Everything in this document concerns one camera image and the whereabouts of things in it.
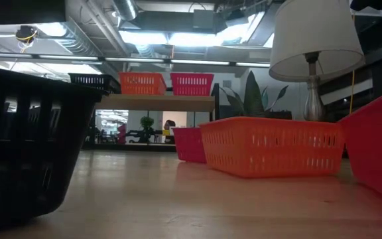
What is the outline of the black round ceiling device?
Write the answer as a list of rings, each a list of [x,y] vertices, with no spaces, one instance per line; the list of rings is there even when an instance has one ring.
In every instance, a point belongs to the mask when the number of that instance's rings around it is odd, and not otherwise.
[[[37,34],[38,34],[38,29],[36,27],[21,25],[20,28],[15,33],[15,38],[19,42],[30,44],[33,42]]]

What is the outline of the table lamp with white shade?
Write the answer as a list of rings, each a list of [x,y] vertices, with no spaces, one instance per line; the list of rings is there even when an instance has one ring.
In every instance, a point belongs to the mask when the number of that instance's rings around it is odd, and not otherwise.
[[[365,63],[349,0],[286,0],[275,15],[269,75],[305,82],[307,121],[322,121],[322,81],[348,74]]]

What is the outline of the wooden shelf with black bracket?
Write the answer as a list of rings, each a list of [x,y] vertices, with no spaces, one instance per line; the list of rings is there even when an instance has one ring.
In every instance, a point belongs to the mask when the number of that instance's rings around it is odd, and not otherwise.
[[[214,84],[209,96],[159,96],[111,94],[96,104],[96,110],[145,110],[208,112],[210,121],[220,118],[220,87]]]

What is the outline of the silver ventilation duct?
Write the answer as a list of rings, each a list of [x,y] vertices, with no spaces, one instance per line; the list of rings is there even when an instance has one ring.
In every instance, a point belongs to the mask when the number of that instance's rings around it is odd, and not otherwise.
[[[123,21],[131,21],[139,14],[139,8],[134,0],[112,0],[112,2]]]

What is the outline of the person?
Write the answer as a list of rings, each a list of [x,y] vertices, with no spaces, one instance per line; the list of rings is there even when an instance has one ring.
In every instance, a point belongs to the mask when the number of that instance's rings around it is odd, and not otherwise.
[[[172,120],[166,120],[163,126],[162,133],[164,136],[171,136],[171,129],[176,126],[176,123]]]

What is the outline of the orange plastic basket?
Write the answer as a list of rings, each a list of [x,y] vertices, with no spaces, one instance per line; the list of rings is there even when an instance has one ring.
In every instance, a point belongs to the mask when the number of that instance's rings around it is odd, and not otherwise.
[[[244,178],[336,174],[344,135],[336,123],[232,117],[200,125],[207,164]]]
[[[153,72],[120,72],[121,93],[127,95],[159,95],[166,92],[162,74]]]

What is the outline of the black plastic basket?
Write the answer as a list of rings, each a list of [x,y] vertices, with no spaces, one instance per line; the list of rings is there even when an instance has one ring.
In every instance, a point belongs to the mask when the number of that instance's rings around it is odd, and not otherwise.
[[[0,69],[0,227],[64,201],[103,90]]]
[[[79,74],[69,73],[72,84],[84,85],[98,90],[105,90],[110,94],[120,94],[121,85],[111,75],[108,74]]]

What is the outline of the potted plant in white pot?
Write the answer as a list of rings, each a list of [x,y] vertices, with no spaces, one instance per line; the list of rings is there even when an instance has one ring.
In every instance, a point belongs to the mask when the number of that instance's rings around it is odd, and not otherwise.
[[[220,90],[225,94],[236,116],[275,118],[282,120],[292,119],[291,111],[273,111],[273,107],[276,105],[276,103],[285,96],[288,90],[288,85],[279,91],[278,96],[272,104],[269,104],[267,87],[263,88],[262,90],[260,89],[252,71],[250,71],[247,75],[243,100],[241,99],[240,95],[231,88],[228,88],[228,90],[232,94],[229,94],[223,88],[220,88]]]

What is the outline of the green background plant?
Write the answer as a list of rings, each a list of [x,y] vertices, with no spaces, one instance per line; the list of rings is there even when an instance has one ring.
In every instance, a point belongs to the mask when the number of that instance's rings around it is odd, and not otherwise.
[[[154,119],[153,118],[150,118],[149,116],[143,116],[140,119],[140,124],[141,124],[141,127],[143,128],[143,131],[145,133],[152,133],[154,131],[154,129],[153,129]]]

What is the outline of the red plastic basket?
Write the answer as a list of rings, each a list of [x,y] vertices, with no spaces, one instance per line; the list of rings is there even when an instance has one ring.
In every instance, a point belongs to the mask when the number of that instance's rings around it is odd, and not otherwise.
[[[213,74],[170,73],[175,96],[209,96]]]
[[[382,195],[382,96],[341,119],[354,177]]]
[[[202,134],[199,127],[173,129],[178,158],[185,162],[206,163]]]

